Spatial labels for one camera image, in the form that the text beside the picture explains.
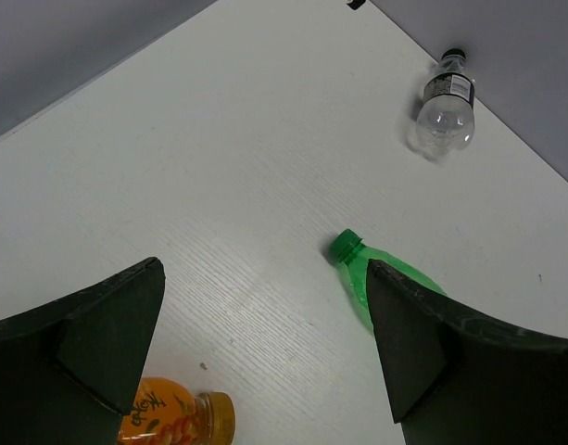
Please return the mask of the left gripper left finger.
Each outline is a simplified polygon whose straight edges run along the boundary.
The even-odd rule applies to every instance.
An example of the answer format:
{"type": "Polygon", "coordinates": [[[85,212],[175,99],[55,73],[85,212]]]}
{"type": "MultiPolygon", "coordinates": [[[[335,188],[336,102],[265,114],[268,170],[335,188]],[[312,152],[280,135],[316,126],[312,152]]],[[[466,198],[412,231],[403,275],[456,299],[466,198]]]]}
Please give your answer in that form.
{"type": "Polygon", "coordinates": [[[165,292],[148,258],[0,320],[0,444],[113,444],[165,292]]]}

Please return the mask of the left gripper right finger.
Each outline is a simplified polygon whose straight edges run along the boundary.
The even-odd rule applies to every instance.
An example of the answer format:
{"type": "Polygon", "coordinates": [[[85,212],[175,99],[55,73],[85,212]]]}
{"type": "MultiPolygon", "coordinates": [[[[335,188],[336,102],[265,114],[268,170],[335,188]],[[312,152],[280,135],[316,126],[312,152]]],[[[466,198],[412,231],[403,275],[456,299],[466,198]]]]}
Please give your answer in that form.
{"type": "Polygon", "coordinates": [[[393,420],[409,444],[568,444],[568,339],[505,323],[370,261],[393,420]]]}

